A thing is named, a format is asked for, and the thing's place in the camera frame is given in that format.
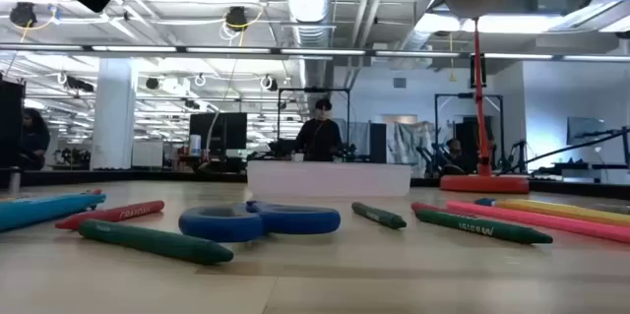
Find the teal blue marker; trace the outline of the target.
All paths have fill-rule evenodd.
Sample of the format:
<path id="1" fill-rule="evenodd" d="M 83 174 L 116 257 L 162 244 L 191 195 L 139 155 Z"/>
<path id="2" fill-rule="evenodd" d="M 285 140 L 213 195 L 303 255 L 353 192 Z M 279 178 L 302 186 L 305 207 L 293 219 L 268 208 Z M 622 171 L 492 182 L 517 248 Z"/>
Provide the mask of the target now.
<path id="1" fill-rule="evenodd" d="M 83 193 L 0 202 L 0 232 L 94 210 L 107 195 Z"/>

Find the green crayon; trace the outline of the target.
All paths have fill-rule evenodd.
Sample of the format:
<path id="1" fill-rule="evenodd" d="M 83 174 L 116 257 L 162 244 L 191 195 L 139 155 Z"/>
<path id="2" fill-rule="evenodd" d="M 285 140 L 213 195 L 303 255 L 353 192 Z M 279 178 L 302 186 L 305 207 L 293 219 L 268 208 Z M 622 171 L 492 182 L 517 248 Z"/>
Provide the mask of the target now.
<path id="1" fill-rule="evenodd" d="M 85 220 L 78 231 L 86 239 L 200 265 L 227 263 L 234 257 L 212 240 L 111 221 Z"/>
<path id="2" fill-rule="evenodd" d="M 553 238 L 546 233 L 505 222 L 482 220 L 430 210 L 418 210 L 414 214 L 418 220 L 423 222 L 520 244 L 551 244 L 553 242 Z"/>
<path id="3" fill-rule="evenodd" d="M 401 229 L 407 226 L 407 222 L 401 216 L 382 209 L 370 207 L 360 202 L 353 202 L 351 208 L 355 214 L 391 229 Z"/>

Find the blue handled scissors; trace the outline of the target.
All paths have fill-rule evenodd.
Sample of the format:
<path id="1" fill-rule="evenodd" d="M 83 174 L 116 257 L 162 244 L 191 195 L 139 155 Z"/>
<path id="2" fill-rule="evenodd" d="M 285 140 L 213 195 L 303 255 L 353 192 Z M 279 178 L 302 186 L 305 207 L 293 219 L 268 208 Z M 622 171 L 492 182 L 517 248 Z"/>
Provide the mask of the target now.
<path id="1" fill-rule="evenodd" d="M 178 220 L 184 235 L 219 243 L 248 242 L 269 233 L 311 235 L 335 232 L 341 215 L 335 209 L 247 201 L 197 207 Z"/>

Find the clear supply box pink lid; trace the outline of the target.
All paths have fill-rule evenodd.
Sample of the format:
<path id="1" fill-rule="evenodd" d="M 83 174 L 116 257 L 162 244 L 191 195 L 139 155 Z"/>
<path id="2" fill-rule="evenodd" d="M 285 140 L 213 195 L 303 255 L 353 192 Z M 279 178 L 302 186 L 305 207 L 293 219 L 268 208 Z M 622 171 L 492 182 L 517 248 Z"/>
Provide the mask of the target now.
<path id="1" fill-rule="evenodd" d="M 251 193 L 261 197 L 404 197 L 410 191 L 407 165 L 252 160 Z"/>

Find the pink highlighter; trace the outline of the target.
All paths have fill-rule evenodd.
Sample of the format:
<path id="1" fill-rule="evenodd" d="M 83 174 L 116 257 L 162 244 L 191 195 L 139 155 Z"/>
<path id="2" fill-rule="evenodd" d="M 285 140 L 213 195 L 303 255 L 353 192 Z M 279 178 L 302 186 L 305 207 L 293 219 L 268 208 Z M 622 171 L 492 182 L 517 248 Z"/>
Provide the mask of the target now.
<path id="1" fill-rule="evenodd" d="M 513 211 L 469 202 L 448 201 L 446 206 L 448 210 L 463 211 L 494 219 L 526 223 L 630 244 L 630 227 Z"/>

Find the white pillar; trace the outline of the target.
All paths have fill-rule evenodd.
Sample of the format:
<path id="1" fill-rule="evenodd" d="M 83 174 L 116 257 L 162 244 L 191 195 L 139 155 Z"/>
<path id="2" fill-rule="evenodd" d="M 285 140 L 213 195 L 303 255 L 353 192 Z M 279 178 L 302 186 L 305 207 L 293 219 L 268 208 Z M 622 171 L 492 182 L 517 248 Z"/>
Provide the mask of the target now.
<path id="1" fill-rule="evenodd" d="M 91 169 L 129 169 L 138 73 L 131 58 L 100 58 L 96 81 Z"/>

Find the black cabinet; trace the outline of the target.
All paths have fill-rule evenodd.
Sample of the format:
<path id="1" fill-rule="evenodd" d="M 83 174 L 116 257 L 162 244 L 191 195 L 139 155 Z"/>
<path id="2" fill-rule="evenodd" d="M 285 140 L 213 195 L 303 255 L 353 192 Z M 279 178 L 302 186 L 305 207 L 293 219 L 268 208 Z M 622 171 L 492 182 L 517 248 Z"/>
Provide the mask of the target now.
<path id="1" fill-rule="evenodd" d="M 24 86 L 0 81 L 0 170 L 18 165 L 23 129 Z"/>

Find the seated person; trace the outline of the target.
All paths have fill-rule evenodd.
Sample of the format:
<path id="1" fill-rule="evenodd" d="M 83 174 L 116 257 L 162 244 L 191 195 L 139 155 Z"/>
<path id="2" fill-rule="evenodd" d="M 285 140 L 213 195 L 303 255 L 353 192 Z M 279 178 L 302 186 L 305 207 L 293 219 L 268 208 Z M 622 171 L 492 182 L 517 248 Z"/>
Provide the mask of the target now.
<path id="1" fill-rule="evenodd" d="M 42 170 L 49 143 L 50 132 L 41 114 L 34 108 L 25 108 L 19 167 L 24 170 Z"/>
<path id="2" fill-rule="evenodd" d="M 463 154 L 461 142 L 452 138 L 446 143 L 447 152 L 443 155 L 442 164 L 443 175 L 466 175 L 468 173 L 468 162 Z"/>

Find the white cabinet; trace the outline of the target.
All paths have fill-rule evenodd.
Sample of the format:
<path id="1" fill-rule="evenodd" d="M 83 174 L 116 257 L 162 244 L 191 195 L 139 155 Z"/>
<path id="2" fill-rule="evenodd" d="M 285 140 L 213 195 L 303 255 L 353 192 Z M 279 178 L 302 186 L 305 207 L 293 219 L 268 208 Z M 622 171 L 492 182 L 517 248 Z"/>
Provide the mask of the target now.
<path id="1" fill-rule="evenodd" d="M 132 148 L 132 165 L 162 167 L 163 141 L 135 141 Z"/>

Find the black computer monitor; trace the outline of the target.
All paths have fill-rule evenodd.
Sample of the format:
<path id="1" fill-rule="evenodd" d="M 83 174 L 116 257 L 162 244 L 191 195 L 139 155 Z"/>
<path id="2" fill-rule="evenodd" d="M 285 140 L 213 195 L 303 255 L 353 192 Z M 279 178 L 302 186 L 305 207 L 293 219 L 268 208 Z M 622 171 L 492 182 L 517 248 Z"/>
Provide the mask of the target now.
<path id="1" fill-rule="evenodd" d="M 190 116 L 189 132 L 201 137 L 201 149 L 212 152 L 245 150 L 247 114 L 242 112 L 197 113 Z"/>

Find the standing person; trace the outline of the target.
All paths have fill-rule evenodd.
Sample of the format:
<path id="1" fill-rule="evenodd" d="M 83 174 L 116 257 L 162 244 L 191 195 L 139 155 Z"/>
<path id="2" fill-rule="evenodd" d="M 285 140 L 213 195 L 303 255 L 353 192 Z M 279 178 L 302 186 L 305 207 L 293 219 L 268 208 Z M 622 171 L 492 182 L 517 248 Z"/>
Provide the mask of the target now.
<path id="1" fill-rule="evenodd" d="M 304 161 L 332 162 L 342 147 L 339 125 L 330 118 L 332 104 L 328 98 L 315 103 L 315 117 L 306 121 L 295 139 L 294 151 Z"/>

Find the black boom rod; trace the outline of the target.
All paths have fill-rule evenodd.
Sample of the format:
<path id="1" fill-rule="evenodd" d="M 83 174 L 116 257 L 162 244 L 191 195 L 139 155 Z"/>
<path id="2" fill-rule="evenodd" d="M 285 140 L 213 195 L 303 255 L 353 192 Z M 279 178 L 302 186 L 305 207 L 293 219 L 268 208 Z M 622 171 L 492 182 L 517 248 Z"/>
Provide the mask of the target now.
<path id="1" fill-rule="evenodd" d="M 616 138 L 625 138 L 630 134 L 630 129 L 628 128 L 622 128 L 621 130 L 614 130 L 611 134 L 609 134 L 607 137 L 603 137 L 603 138 L 599 138 L 599 139 L 595 139 L 592 141 L 588 141 L 588 142 L 584 142 L 578 145 L 572 145 L 572 146 L 568 146 L 565 148 L 561 148 L 559 150 L 555 150 L 552 152 L 548 152 L 542 155 L 538 155 L 536 157 L 530 158 L 528 160 L 525 161 L 525 164 L 529 164 L 532 163 L 534 161 L 538 161 L 540 159 L 544 159 L 547 157 L 551 157 L 554 155 L 558 155 L 558 154 L 562 154 L 565 152 L 569 152 L 569 151 L 573 151 L 573 150 L 577 150 L 577 149 L 582 149 L 582 148 L 586 148 L 586 147 L 593 147 L 595 145 L 600 145 L 603 144 L 604 142 L 608 142 L 610 140 L 616 139 Z"/>

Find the silver metal post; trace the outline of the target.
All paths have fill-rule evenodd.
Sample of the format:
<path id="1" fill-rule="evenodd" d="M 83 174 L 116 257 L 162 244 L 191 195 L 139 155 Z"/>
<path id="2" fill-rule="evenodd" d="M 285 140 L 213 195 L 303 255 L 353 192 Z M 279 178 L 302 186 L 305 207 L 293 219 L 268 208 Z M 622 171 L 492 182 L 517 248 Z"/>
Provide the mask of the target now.
<path id="1" fill-rule="evenodd" d="M 18 166 L 11 166 L 9 168 L 9 193 L 11 195 L 18 195 L 21 188 L 23 170 Z"/>

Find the black frame stand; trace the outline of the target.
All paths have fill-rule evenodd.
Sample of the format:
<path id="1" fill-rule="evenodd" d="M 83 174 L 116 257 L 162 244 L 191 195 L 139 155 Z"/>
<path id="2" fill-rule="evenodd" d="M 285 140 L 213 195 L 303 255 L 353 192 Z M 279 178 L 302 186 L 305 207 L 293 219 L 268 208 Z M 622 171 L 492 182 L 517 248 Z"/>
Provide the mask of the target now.
<path id="1" fill-rule="evenodd" d="M 439 134 L 440 134 L 440 123 L 439 123 L 439 111 L 440 107 L 438 106 L 439 99 L 441 97 L 455 97 L 458 99 L 475 99 L 475 93 L 457 93 L 457 94 L 435 94 L 434 95 L 434 143 L 438 143 Z M 499 131 L 500 131 L 500 139 L 499 139 L 499 147 L 500 147 L 500 156 L 499 158 L 494 158 L 493 162 L 495 166 L 500 166 L 502 162 L 507 160 L 506 158 L 506 147 L 505 147 L 505 127 L 504 127 L 504 98 L 501 94 L 487 94 L 484 97 L 484 100 L 490 103 L 498 112 L 499 112 Z"/>

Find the grey wall screen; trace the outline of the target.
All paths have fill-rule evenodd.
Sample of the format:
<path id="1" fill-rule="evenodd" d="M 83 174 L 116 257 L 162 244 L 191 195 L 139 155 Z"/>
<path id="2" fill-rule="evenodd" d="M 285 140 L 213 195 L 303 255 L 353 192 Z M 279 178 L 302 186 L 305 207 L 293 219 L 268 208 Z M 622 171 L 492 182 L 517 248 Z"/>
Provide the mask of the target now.
<path id="1" fill-rule="evenodd" d="M 588 117 L 567 118 L 566 144 L 579 145 L 596 140 L 606 130 L 603 119 Z"/>

